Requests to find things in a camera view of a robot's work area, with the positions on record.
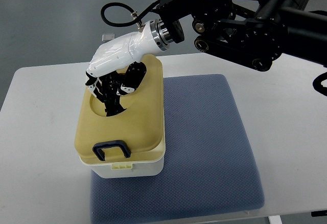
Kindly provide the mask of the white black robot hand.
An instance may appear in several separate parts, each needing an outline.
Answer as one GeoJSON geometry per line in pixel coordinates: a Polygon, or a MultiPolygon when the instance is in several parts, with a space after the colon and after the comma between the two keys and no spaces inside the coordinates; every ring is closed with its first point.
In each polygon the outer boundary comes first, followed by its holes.
{"type": "Polygon", "coordinates": [[[86,69],[85,85],[94,97],[103,102],[101,77],[134,62],[140,63],[146,54],[162,53],[172,41],[164,23],[161,20],[151,20],[145,23],[141,31],[125,34],[100,45],[86,69]]]}

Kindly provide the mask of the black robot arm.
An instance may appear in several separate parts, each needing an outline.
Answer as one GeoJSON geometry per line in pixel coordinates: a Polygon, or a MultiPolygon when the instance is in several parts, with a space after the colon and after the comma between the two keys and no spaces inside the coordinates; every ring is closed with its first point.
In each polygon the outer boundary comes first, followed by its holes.
{"type": "Polygon", "coordinates": [[[155,12],[174,42],[191,15],[199,51],[264,72],[284,53],[326,65],[326,13],[307,12],[308,1],[158,0],[155,12]]]}

